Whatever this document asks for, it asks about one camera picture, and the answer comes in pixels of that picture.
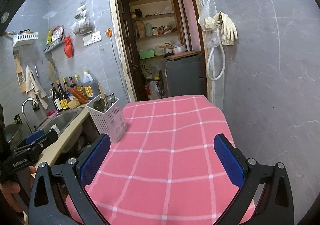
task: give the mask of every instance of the orange bag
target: orange bag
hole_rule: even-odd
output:
[[[70,35],[68,37],[65,37],[64,39],[64,53],[67,55],[68,58],[71,58],[73,55],[73,46],[71,43],[71,37]]]
[[[68,91],[73,95],[81,104],[89,103],[89,100],[84,96],[80,91],[75,90],[74,88],[68,87]]]

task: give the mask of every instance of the doorway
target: doorway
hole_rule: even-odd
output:
[[[116,0],[114,8],[111,13],[132,100],[207,96],[196,0]],[[174,55],[172,49],[164,48],[169,43],[184,45],[188,51]]]

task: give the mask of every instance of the metal screw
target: metal screw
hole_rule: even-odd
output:
[[[70,159],[68,160],[68,164],[74,164],[76,161],[77,161],[76,158],[70,158]]]
[[[284,165],[283,165],[283,163],[281,163],[281,162],[279,162],[277,165],[278,165],[278,167],[279,167],[280,169],[283,169],[283,168],[284,168]]]
[[[255,165],[257,163],[257,161],[253,158],[249,158],[248,159],[248,163],[251,164],[251,165]]]
[[[40,167],[40,168],[43,168],[43,167],[45,167],[45,164],[46,164],[46,162],[41,162],[41,163],[39,164],[39,167]]]

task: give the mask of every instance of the wall socket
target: wall socket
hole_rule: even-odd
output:
[[[101,40],[100,31],[95,32],[95,33],[92,33],[92,34],[91,34],[91,37],[92,37],[92,43],[95,43],[95,42],[97,42],[97,41],[100,41],[100,40]]]

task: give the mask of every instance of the pink wall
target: pink wall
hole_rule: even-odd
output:
[[[198,21],[196,18],[194,7],[193,7],[193,2],[192,0],[182,0],[182,1],[186,11],[187,20],[188,20],[192,50],[201,51],[200,38],[199,38],[199,32],[198,32]]]

